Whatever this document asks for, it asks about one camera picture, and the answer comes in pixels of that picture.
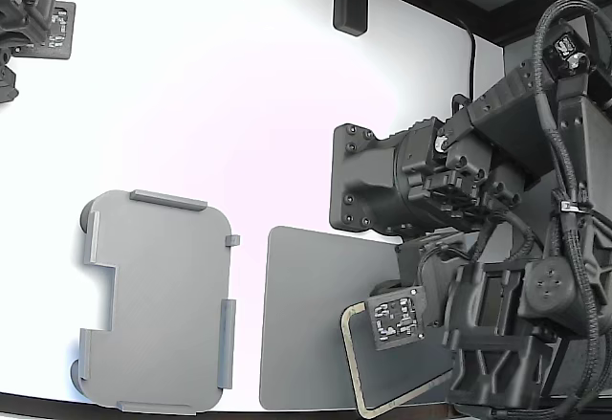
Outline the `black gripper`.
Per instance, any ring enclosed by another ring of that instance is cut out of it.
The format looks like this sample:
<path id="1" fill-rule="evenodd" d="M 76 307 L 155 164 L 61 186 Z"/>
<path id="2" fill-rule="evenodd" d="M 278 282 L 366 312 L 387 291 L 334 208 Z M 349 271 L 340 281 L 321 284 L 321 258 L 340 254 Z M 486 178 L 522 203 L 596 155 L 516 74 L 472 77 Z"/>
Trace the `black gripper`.
<path id="1" fill-rule="evenodd" d="M 440 232 L 395 248 L 399 282 L 395 287 L 395 330 L 401 339 L 422 339 L 445 320 L 451 283 L 468 263 L 466 237 Z"/>

